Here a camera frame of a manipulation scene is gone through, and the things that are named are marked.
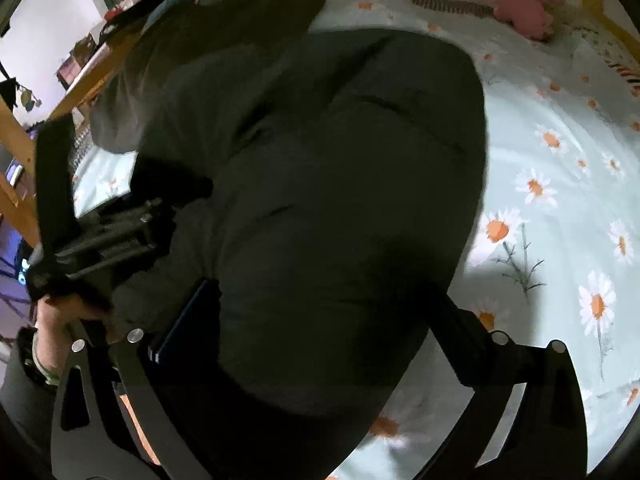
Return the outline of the person left hand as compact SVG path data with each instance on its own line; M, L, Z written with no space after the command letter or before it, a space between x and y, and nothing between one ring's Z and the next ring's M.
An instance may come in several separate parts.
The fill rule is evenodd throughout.
M37 333L32 343L32 355L36 367L50 386L60 383L75 341L70 326L80 320L100 321L106 328L106 341L109 344L118 341L111 312L86 304L77 295L64 298L44 296L37 302Z

